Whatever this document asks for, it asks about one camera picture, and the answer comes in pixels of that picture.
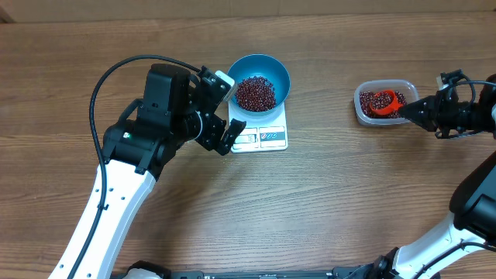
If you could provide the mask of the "red measuring scoop blue handle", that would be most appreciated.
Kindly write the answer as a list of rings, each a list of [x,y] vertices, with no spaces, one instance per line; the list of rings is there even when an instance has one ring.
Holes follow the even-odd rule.
[[[388,116],[398,112],[403,104],[399,102],[395,91],[384,90],[373,95],[369,103],[370,110],[379,116]]]

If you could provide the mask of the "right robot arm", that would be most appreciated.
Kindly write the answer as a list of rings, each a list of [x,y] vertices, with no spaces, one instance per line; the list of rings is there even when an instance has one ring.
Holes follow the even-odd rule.
[[[441,140],[495,133],[495,76],[473,81],[461,70],[442,73],[439,90],[399,113]],[[438,278],[445,267],[480,250],[495,250],[495,155],[453,192],[449,214],[415,242],[364,268],[364,278]]]

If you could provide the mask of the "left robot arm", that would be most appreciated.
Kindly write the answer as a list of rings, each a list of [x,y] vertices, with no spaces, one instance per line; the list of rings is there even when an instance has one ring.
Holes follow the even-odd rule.
[[[154,64],[142,98],[107,128],[88,203],[52,278],[108,278],[129,227],[165,164],[188,141],[226,155],[243,131],[215,110],[237,83],[222,71]]]

